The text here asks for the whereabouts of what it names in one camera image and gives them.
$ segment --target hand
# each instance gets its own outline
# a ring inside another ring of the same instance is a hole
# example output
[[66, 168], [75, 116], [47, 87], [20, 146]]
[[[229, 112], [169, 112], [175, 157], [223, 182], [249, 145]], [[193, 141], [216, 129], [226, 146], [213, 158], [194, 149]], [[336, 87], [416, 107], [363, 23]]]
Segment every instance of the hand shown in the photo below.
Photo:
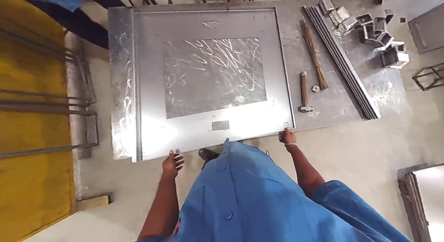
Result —
[[284, 131], [280, 131], [278, 136], [281, 143], [296, 143], [296, 137], [290, 132], [288, 127], [286, 127]]
[[163, 174], [165, 176], [176, 177], [179, 170], [182, 169], [183, 163], [181, 161], [183, 156], [177, 157], [179, 154], [174, 154], [173, 150], [170, 151], [170, 155], [162, 162]]

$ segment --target yellow wall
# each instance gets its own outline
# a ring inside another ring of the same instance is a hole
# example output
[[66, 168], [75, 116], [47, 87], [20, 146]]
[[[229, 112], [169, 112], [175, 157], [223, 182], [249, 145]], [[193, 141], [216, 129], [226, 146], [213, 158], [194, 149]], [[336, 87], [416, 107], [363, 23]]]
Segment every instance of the yellow wall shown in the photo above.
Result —
[[[0, 0], [0, 14], [64, 43], [62, 27], [24, 0]], [[19, 31], [2, 20], [0, 25]], [[0, 89], [66, 95], [64, 64], [0, 39]], [[67, 146], [69, 132], [67, 115], [0, 110], [1, 153]], [[0, 241], [23, 240], [69, 216], [72, 170], [71, 151], [0, 159]]]

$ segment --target shoe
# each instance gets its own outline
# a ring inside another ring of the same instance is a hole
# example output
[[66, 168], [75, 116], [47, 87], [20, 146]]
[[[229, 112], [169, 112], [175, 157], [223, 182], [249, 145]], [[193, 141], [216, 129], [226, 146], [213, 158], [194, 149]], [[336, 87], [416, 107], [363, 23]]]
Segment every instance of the shoe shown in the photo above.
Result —
[[202, 158], [205, 162], [209, 162], [210, 160], [214, 160], [219, 157], [219, 153], [211, 151], [207, 148], [201, 148], [198, 152], [200, 158]]

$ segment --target dusty floor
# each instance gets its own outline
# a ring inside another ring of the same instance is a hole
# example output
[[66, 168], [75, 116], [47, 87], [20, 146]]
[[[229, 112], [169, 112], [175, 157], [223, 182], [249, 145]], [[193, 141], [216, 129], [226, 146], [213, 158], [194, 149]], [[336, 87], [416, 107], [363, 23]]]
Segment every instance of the dusty floor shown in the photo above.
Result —
[[[173, 0], [194, 3], [195, 0]], [[385, 0], [395, 9], [396, 18], [408, 20], [444, 0]], [[106, 24], [106, 11], [95, 3], [83, 9], [96, 21]], [[411, 237], [407, 216], [397, 188], [397, 170], [421, 163], [444, 162], [444, 87], [422, 92], [410, 79], [419, 68], [442, 62], [444, 50], [417, 55], [407, 24], [390, 26], [397, 39], [407, 43], [411, 62], [402, 69], [411, 114], [354, 122], [296, 133], [297, 142], [325, 180], [339, 179], [375, 208], [401, 232]], [[97, 92], [101, 145], [90, 159], [80, 162], [82, 196], [114, 193], [114, 203], [82, 211], [27, 239], [30, 241], [133, 241], [151, 206], [161, 174], [162, 159], [133, 164], [114, 161], [111, 148], [109, 111], [112, 106], [107, 52], [94, 45], [87, 51]], [[291, 157], [277, 136], [246, 140], [268, 149], [274, 161], [296, 179]], [[184, 154], [186, 164], [177, 178], [179, 203], [185, 200], [203, 161], [197, 151]]]

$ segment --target wooden block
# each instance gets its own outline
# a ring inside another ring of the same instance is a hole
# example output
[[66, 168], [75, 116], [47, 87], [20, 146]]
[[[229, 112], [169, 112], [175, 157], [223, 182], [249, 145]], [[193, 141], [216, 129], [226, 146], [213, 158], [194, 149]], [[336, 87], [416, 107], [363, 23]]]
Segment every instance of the wooden block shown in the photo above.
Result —
[[89, 199], [82, 199], [77, 201], [77, 208], [76, 211], [83, 211], [83, 210], [89, 210], [101, 206], [106, 206], [111, 204], [111, 194], [89, 198]]

